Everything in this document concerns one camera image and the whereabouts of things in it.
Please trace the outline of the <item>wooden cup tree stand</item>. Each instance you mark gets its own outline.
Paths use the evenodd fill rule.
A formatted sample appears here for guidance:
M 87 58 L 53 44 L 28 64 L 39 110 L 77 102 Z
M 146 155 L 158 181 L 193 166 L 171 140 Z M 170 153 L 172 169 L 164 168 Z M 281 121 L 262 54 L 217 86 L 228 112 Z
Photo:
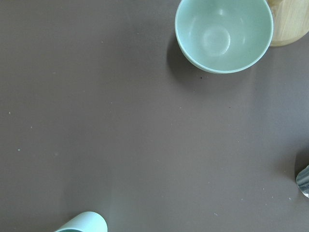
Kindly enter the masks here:
M 274 22 L 272 47 L 292 44 L 309 32 L 308 0 L 268 0 L 267 3 Z

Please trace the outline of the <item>steel ice scoop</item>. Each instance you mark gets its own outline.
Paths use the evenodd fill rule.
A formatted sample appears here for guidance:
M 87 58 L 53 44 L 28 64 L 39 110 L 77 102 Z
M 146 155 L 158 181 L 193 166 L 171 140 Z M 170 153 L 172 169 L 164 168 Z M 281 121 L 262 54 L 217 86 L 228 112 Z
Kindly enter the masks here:
M 309 166 L 296 176 L 296 184 L 305 197 L 309 197 Z

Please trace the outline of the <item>green cup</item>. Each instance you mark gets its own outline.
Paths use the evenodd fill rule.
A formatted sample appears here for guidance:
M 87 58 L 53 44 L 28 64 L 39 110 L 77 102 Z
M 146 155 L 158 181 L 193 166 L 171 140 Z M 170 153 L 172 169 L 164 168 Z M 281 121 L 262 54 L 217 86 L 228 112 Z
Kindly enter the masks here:
M 62 225 L 56 232 L 107 232 L 105 219 L 96 212 L 83 212 Z

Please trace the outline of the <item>green bowl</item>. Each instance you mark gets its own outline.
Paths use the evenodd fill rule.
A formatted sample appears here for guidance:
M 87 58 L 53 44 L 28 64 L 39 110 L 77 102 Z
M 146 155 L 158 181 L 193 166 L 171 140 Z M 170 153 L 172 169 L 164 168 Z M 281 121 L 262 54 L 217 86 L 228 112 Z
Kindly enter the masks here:
M 185 58 L 217 74 L 245 70 L 265 54 L 273 36 L 265 0 L 182 0 L 174 20 Z

